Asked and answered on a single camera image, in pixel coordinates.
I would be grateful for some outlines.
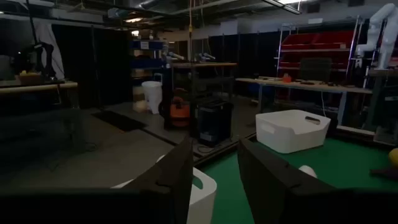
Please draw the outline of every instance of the black floor mat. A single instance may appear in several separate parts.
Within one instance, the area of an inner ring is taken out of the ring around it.
[[[119,128],[124,132],[142,129],[146,126],[144,123],[136,121],[135,119],[131,119],[127,116],[112,111],[102,111],[92,115],[116,128]]]

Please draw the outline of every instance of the green floor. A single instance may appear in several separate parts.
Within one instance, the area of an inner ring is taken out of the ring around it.
[[[261,143],[256,144],[264,150],[270,150]],[[320,180],[336,188],[398,189],[398,182],[369,176],[369,169],[390,166],[387,151],[326,139],[322,147],[292,154],[276,154],[295,167],[312,167]],[[212,224],[254,223],[239,176],[237,153],[219,159],[202,171],[217,182]]]

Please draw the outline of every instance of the orange object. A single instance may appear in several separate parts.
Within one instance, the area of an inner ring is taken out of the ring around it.
[[[170,107],[170,118],[176,127],[186,127],[189,125],[189,103],[184,103],[181,97],[175,96]]]
[[[283,81],[283,82],[286,82],[286,83],[292,82],[292,77],[289,76],[289,75],[284,76],[283,79],[282,79],[282,81]]]

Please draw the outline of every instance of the white trash can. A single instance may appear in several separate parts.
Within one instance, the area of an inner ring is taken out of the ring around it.
[[[300,110],[256,115],[257,140],[279,153],[323,145],[330,119]]]
[[[162,102],[161,82],[143,82],[142,87],[144,89],[148,109],[151,110],[153,114],[159,114],[159,104]]]

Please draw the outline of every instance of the white plastic bin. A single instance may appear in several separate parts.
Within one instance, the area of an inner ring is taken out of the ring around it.
[[[330,119],[300,110],[256,115],[257,140],[279,153],[323,145]]]
[[[202,182],[203,188],[199,189],[192,184],[187,224],[211,224],[217,183],[196,168],[193,168],[193,175]],[[131,181],[133,180],[114,186],[112,189],[120,189]]]
[[[145,100],[148,109],[153,114],[159,113],[159,103],[162,102],[162,83],[155,81],[147,81],[142,83],[144,88]]]

